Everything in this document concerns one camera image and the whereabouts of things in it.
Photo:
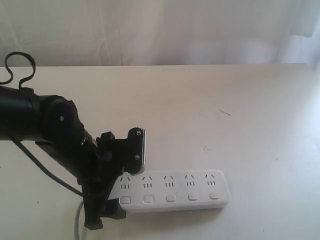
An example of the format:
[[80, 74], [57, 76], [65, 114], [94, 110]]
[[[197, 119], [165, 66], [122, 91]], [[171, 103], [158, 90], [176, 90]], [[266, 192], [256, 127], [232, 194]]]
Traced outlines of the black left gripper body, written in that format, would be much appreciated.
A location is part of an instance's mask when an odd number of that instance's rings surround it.
[[84, 127], [39, 127], [35, 143], [71, 173], [83, 187], [83, 194], [107, 200], [112, 179], [103, 151]]

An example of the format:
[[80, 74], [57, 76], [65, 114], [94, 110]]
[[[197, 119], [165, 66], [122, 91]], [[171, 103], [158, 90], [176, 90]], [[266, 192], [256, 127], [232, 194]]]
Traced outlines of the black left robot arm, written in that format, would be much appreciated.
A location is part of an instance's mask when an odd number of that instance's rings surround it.
[[0, 89], [0, 138], [14, 142], [27, 156], [22, 141], [33, 141], [71, 173], [81, 186], [89, 230], [103, 227], [102, 218], [126, 217], [119, 198], [111, 198], [123, 173], [138, 175], [145, 168], [146, 132], [134, 127], [125, 139], [112, 132], [92, 138], [79, 119], [73, 101], [32, 89]]

